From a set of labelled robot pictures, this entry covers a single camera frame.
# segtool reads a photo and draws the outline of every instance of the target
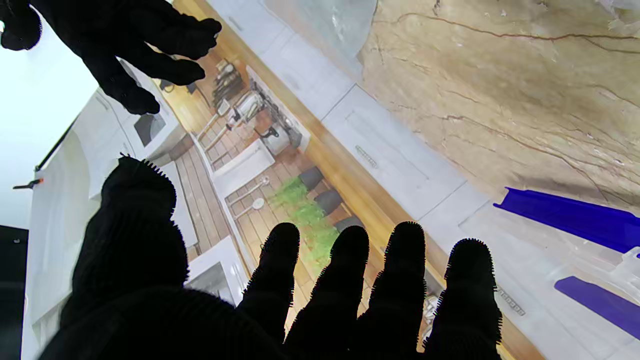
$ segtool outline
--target finger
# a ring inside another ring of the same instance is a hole
[[[167,21],[181,24],[185,27],[201,28],[204,31],[213,31],[214,34],[219,33],[222,30],[222,24],[214,19],[204,19],[202,21],[196,19],[193,16],[180,13],[171,4],[164,2],[160,3],[156,0],[139,0],[143,7],[159,14]]]
[[[117,55],[155,79],[165,79],[176,85],[189,85],[205,77],[204,70],[189,60],[174,60],[157,53],[139,40],[119,41]]]
[[[276,225],[262,246],[258,268],[237,307],[278,343],[284,340],[284,323],[293,303],[293,269],[299,247],[300,233],[295,225]]]
[[[464,239],[451,250],[425,354],[440,358],[499,359],[502,313],[493,297],[495,278],[489,249],[481,241]]]
[[[213,19],[198,21],[159,1],[143,1],[129,13],[129,23],[144,41],[162,52],[193,60],[205,56],[217,44],[221,29]]]
[[[309,303],[291,326],[285,342],[288,348],[306,352],[348,349],[368,255],[369,238],[362,227],[348,227],[338,236],[331,249],[331,263],[322,271]]]
[[[384,270],[373,284],[368,310],[357,321],[351,348],[415,353],[425,291],[424,232],[415,222],[404,222],[389,239]]]
[[[105,94],[116,99],[132,114],[156,114],[160,104],[154,96],[139,87],[113,53],[97,45],[85,45],[82,60]]]
[[[42,36],[40,17],[26,0],[0,2],[0,20],[4,22],[4,31],[0,35],[0,44],[9,50],[29,50],[36,46]]]

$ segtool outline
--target white wall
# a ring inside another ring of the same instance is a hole
[[[82,61],[43,21],[29,51],[0,48],[0,224],[29,229],[33,180],[46,156],[97,89]]]

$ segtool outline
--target black pot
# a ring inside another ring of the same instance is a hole
[[[337,223],[335,223],[333,226],[335,226],[335,228],[338,229],[339,233],[343,232],[343,230],[345,230],[349,226],[360,226],[364,228],[364,224],[362,223],[362,221],[360,221],[360,219],[355,215],[353,215],[350,218],[340,220]]]
[[[316,196],[314,199],[318,206],[324,211],[324,215],[329,215],[333,213],[334,210],[340,206],[342,202],[342,197],[335,190],[327,190],[322,194]]]
[[[298,177],[300,178],[300,180],[302,180],[302,183],[307,188],[307,191],[313,190],[324,178],[318,167],[312,167],[308,170],[305,170]]]

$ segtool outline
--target drawer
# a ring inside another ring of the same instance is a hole
[[[323,124],[416,220],[465,182],[358,86]]]

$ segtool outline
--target fuzzy black glove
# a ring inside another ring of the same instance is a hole
[[[160,105],[129,77],[116,56],[152,78],[188,85],[204,78],[204,70],[167,54],[201,58],[222,30],[218,21],[180,14],[165,0],[31,0],[31,5],[82,58],[104,92],[134,114],[157,113]],[[31,49],[39,41],[42,25],[28,1],[0,0],[0,20],[5,25],[3,47]]]

